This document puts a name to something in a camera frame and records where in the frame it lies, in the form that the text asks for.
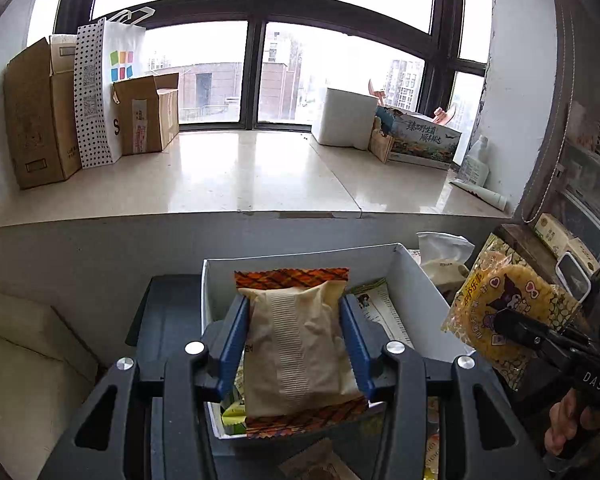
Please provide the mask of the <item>person's right hand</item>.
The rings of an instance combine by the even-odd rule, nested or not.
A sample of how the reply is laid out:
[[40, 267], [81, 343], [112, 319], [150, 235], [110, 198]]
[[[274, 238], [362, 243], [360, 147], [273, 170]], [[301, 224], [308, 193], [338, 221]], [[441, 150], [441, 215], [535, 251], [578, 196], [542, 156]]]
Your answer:
[[[577, 416], [578, 393], [570, 389], [558, 403], [550, 409], [550, 428], [544, 437], [544, 445], [550, 454], [558, 456], [565, 444], [571, 441], [579, 429], [600, 430], [600, 412], [592, 412], [585, 408]], [[584, 455], [591, 460], [600, 454], [600, 432], [584, 449]]]

